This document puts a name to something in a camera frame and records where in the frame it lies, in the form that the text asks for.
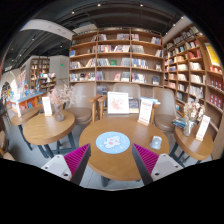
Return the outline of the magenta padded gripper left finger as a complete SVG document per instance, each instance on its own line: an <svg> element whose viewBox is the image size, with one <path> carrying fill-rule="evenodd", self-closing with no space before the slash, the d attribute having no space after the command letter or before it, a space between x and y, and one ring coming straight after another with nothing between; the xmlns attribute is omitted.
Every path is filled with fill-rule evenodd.
<svg viewBox="0 0 224 224"><path fill-rule="evenodd" d="M65 156L54 156L42 169L79 185L90 156L91 147L86 144Z"/></svg>

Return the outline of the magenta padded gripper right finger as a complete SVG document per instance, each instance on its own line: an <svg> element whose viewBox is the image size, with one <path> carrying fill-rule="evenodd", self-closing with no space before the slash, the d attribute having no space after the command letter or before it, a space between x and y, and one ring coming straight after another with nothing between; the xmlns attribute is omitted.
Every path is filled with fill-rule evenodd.
<svg viewBox="0 0 224 224"><path fill-rule="evenodd" d="M145 185L182 169L169 155L158 155L137 144L132 144L132 155Z"/></svg>

